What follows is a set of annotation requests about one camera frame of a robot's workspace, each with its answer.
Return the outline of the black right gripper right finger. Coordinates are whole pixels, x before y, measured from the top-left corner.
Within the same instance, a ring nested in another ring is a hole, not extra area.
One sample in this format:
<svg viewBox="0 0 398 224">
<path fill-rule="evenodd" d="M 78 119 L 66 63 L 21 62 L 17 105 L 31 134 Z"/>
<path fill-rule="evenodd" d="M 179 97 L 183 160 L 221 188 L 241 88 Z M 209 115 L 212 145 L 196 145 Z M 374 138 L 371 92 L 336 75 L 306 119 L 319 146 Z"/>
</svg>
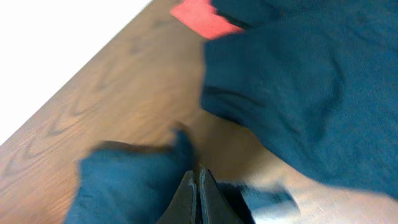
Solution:
<svg viewBox="0 0 398 224">
<path fill-rule="evenodd" d="M 219 184 L 209 169 L 200 167 L 199 192 L 202 223 L 244 224 L 246 204 L 231 184 Z"/>
</svg>

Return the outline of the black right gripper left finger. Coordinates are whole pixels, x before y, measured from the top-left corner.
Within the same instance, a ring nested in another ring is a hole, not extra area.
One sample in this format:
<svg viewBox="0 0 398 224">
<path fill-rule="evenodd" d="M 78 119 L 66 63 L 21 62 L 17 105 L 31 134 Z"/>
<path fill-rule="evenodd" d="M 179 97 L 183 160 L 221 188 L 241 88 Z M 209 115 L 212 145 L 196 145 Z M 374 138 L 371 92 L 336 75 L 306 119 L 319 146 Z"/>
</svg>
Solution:
<svg viewBox="0 0 398 224">
<path fill-rule="evenodd" d="M 197 222 L 197 185 L 195 174 L 187 171 L 178 186 L 175 195 L 157 224 L 196 224 Z"/>
</svg>

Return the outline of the navy blue shorts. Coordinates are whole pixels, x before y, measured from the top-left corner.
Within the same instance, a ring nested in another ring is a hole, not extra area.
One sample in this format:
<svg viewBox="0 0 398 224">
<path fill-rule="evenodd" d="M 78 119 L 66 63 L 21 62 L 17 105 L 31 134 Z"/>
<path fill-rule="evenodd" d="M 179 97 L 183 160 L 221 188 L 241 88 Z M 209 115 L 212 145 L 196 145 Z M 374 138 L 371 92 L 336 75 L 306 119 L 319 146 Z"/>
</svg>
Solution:
<svg viewBox="0 0 398 224">
<path fill-rule="evenodd" d="M 278 158 L 334 187 L 397 197 L 397 19 L 280 21 L 205 45 L 204 110 L 250 129 Z M 105 142 L 80 164 L 67 223 L 155 223 L 187 189 L 175 221 L 194 221 L 184 130 L 150 154 Z"/>
</svg>

